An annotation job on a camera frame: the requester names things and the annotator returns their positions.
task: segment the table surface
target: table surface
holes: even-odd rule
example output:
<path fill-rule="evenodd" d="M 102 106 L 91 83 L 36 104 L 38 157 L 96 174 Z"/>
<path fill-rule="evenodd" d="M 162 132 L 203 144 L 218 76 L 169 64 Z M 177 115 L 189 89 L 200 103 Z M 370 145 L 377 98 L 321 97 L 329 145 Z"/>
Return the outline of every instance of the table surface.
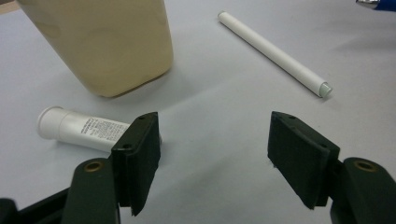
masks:
<path fill-rule="evenodd" d="M 396 14 L 354 0 L 165 0 L 175 60 L 165 76 L 117 98 L 90 94 L 21 10 L 0 15 L 0 197 L 26 207 L 67 188 L 107 153 L 45 140 L 52 105 L 132 122 L 158 111 L 162 157 L 146 207 L 122 223 L 331 223 L 305 208 L 267 158 L 272 111 L 292 114 L 396 177 Z M 334 87 L 318 98 L 221 25 L 221 10 Z"/>

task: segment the white surface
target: white surface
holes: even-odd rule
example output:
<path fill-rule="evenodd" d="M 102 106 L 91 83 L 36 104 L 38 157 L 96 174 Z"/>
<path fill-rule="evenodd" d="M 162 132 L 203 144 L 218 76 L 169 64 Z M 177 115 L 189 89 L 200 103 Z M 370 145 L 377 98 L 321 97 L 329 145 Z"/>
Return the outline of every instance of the white surface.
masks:
<path fill-rule="evenodd" d="M 262 35 L 257 34 L 257 32 L 250 29 L 230 13 L 225 11 L 220 12 L 219 21 L 246 40 L 251 46 L 264 54 L 268 59 L 295 77 L 317 96 L 326 97 L 332 90 L 329 88 L 328 91 L 323 91 L 326 90 L 326 80 L 297 62 L 295 59 L 291 58 L 285 51 L 279 49 L 270 41 L 262 37 Z"/>
<path fill-rule="evenodd" d="M 0 16 L 0 197 L 19 208 L 107 157 L 35 132 L 51 105 L 125 123 L 159 111 L 163 151 L 146 207 L 122 223 L 331 223 L 303 206 L 266 157 L 271 111 L 292 114 L 396 177 L 396 14 L 355 1 L 166 0 L 175 61 L 118 98 L 88 93 L 19 11 Z M 218 22 L 226 10 L 334 87 L 327 100 Z"/>

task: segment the blue object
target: blue object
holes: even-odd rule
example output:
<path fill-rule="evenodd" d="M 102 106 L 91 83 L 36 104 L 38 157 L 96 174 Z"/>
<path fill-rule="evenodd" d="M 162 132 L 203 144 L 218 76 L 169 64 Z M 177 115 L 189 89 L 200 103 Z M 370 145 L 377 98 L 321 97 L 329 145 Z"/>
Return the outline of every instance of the blue object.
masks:
<path fill-rule="evenodd" d="M 375 10 L 396 11 L 396 0 L 381 0 Z"/>

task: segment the white rod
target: white rod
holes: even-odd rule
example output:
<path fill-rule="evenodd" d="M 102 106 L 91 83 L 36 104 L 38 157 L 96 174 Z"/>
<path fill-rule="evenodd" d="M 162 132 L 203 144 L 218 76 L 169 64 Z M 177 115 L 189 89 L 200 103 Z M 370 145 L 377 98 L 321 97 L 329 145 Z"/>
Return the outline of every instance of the white rod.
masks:
<path fill-rule="evenodd" d="M 291 58 L 283 50 L 277 48 L 228 12 L 221 11 L 218 17 L 221 23 L 247 41 L 271 61 L 279 65 L 317 96 L 326 97 L 332 91 L 332 87 L 330 87 L 323 78 Z"/>

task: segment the white cylinder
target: white cylinder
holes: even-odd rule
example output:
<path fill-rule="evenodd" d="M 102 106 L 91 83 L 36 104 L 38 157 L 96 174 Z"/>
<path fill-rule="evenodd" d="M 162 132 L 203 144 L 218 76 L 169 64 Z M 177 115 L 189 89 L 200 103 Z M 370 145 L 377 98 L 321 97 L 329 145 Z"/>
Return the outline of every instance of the white cylinder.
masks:
<path fill-rule="evenodd" d="M 59 106 L 45 109 L 38 117 L 38 134 L 46 139 L 111 152 L 130 124 L 87 116 Z"/>
<path fill-rule="evenodd" d="M 268 57 L 271 61 L 279 65 L 317 96 L 326 97 L 332 91 L 332 87 L 326 82 L 326 80 L 291 58 L 286 52 L 279 49 L 261 35 L 257 34 L 237 18 L 225 11 L 221 11 L 218 17 L 221 23 L 247 41 L 251 46 Z"/>

